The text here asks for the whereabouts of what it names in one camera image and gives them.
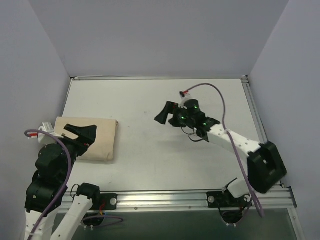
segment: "folded cloth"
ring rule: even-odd
[[[114,159],[114,145],[118,121],[114,119],[102,118],[82,118],[82,117],[57,117],[54,126],[54,132],[62,135],[65,134],[68,138],[76,139],[78,136],[64,130],[67,125],[77,127],[86,127],[96,125],[96,139],[88,151],[79,156],[78,160],[84,161],[100,161],[106,162]]]

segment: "gray wall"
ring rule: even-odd
[[[320,1],[290,0],[251,75],[267,136],[286,163],[307,239],[320,228]]]
[[[24,131],[61,113],[70,78],[27,0],[0,1],[0,236],[25,228],[26,190],[38,155]]]
[[[71,76],[248,75],[288,0],[29,0]]]

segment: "purple hose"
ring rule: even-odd
[[[57,192],[57,194],[55,195],[55,197],[52,199],[52,201],[50,202],[50,204],[46,207],[46,209],[43,211],[43,213],[41,214],[41,216],[39,217],[39,219],[36,221],[33,229],[31,230],[31,233],[30,233],[30,236],[28,237],[27,240],[31,240],[32,237],[33,237],[33,234],[35,233],[36,229],[38,228],[38,226],[40,225],[41,223],[41,220],[44,218],[44,216],[47,214],[47,212],[49,211],[49,209],[51,209],[51,207],[55,204],[55,202],[58,200],[59,197],[61,197],[61,195],[64,193],[64,190],[67,186],[67,183],[68,183],[68,180],[70,178],[70,175],[71,175],[71,171],[72,171],[72,162],[71,162],[71,156],[70,156],[70,153],[66,147],[66,145],[64,145],[64,143],[59,139],[57,138],[56,136],[53,136],[51,135],[50,133],[48,132],[45,132],[45,131],[41,131],[41,130],[38,130],[38,129],[29,129],[27,131],[24,132],[24,135],[28,138],[30,138],[31,136],[29,135],[29,133],[38,133],[38,134],[44,134],[50,138],[52,138],[53,140],[55,140],[61,147],[62,149],[64,150],[65,154],[66,154],[66,158],[68,160],[68,171],[67,171],[67,174],[66,174],[66,178],[65,178],[65,181],[64,183],[61,185],[59,191]]]
[[[193,86],[193,87],[190,87],[190,88],[187,89],[186,91],[188,92],[188,91],[190,91],[190,90],[192,90],[192,89],[195,89],[195,88],[197,88],[197,87],[199,87],[199,86],[204,86],[204,85],[213,87],[215,90],[217,90],[217,92],[219,93],[219,95],[220,95],[220,97],[221,97],[222,104],[223,104],[222,126],[223,126],[224,130],[226,131],[226,134],[227,134],[227,135],[229,136],[229,138],[230,138],[230,141],[231,141],[231,144],[232,144],[232,148],[233,148],[233,150],[234,150],[234,154],[235,154],[236,159],[237,159],[237,161],[238,161],[238,163],[239,163],[239,166],[240,166],[242,175],[243,175],[243,177],[244,177],[245,183],[246,183],[246,185],[248,186],[249,192],[250,192],[250,194],[251,194],[252,201],[254,202],[254,206],[255,206],[255,208],[256,208],[259,216],[263,218],[263,217],[265,216],[265,211],[264,211],[264,209],[263,209],[263,207],[262,207],[262,205],[261,205],[261,203],[260,203],[260,201],[259,201],[259,199],[258,199],[258,197],[257,197],[257,195],[256,195],[256,193],[255,193],[255,191],[253,190],[252,186],[250,185],[249,179],[248,179],[248,177],[247,177],[247,175],[246,175],[244,166],[243,166],[243,164],[242,164],[242,162],[241,162],[241,158],[240,158],[240,156],[239,156],[237,147],[236,147],[236,145],[235,145],[235,141],[234,141],[233,137],[231,136],[230,132],[227,130],[227,127],[226,127],[226,123],[225,123],[225,118],[226,118],[226,102],[225,102],[224,96],[222,95],[221,91],[220,91],[215,85],[213,85],[213,84],[211,84],[211,83],[200,83],[200,84],[197,84],[197,85],[195,85],[195,86]]]
[[[120,224],[120,223],[122,223],[124,221],[124,219],[122,217],[109,216],[109,215],[88,216],[88,217],[85,217],[84,219],[82,219],[82,221],[89,220],[89,219],[96,219],[96,218],[119,219],[120,221],[111,222],[111,223],[107,223],[107,224],[99,225],[99,226],[94,226],[94,228],[108,227],[108,226],[112,226],[112,225],[115,225],[115,224]]]

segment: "purple cable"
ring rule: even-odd
[[[237,147],[235,145],[235,141],[234,141],[234,138],[231,136],[230,132],[227,130],[227,127],[226,127],[226,123],[225,123],[225,117],[226,117],[226,102],[225,102],[225,99],[224,99],[224,96],[222,95],[221,91],[213,84],[211,83],[200,83],[200,84],[197,84],[195,86],[192,86],[190,87],[189,89],[187,89],[186,91],[190,91],[192,89],[195,89],[199,86],[204,86],[204,85],[207,85],[207,86],[210,86],[210,87],[213,87],[215,90],[217,90],[217,92],[219,93],[220,97],[221,97],[221,100],[222,100],[222,104],[223,104],[223,115],[222,115],[222,126],[224,128],[224,130],[226,131],[226,134],[229,136],[230,138],[230,141],[231,141],[231,144],[232,144],[232,148],[234,150],[234,154],[236,156],[236,159],[239,163],[239,166],[240,166],[240,169],[241,169],[241,172],[242,172],[242,175],[244,177],[244,180],[245,180],[245,183],[246,185],[248,186],[248,189],[249,189],[249,192],[251,194],[251,198],[252,198],[252,201],[254,202],[254,206],[259,214],[260,217],[264,217],[265,216],[265,211],[255,193],[255,191],[253,190],[252,186],[250,185],[250,182],[249,182],[249,179],[246,175],[246,172],[245,172],[245,169],[244,169],[244,166],[241,162],[241,158],[239,156],[239,153],[238,153],[238,150],[237,150]]]
[[[58,198],[64,193],[64,189],[67,186],[67,183],[68,183],[68,180],[70,178],[71,171],[72,171],[72,162],[71,162],[70,153],[69,153],[66,145],[64,145],[64,143],[59,138],[57,138],[56,136],[51,135],[48,132],[41,131],[41,130],[38,130],[38,129],[29,129],[29,130],[24,132],[24,135],[26,137],[30,138],[31,137],[29,135],[30,132],[35,132],[35,133],[38,133],[38,134],[44,134],[44,135],[52,138],[53,140],[55,140],[62,147],[62,149],[64,150],[64,152],[66,154],[66,158],[68,160],[68,171],[67,171],[64,183],[61,185],[61,187],[60,187],[59,191],[57,192],[57,194],[55,195],[55,197],[52,199],[52,201],[49,203],[49,205],[46,207],[46,209],[40,215],[39,219],[36,221],[33,229],[31,230],[30,236],[28,237],[27,240],[31,240],[33,238],[33,234],[35,233],[35,231],[37,230],[38,226],[40,225],[41,220],[44,218],[44,216],[47,214],[47,212],[52,208],[52,206],[55,204],[55,202],[58,200]]]
[[[88,216],[88,217],[85,217],[84,219],[82,219],[82,221],[89,220],[89,219],[96,219],[96,218],[119,219],[120,221],[111,222],[111,223],[107,223],[107,224],[99,225],[99,226],[94,226],[94,228],[108,227],[108,226],[112,226],[112,225],[115,225],[115,224],[120,224],[120,223],[122,223],[124,221],[124,219],[122,217],[109,216],[109,215]]]

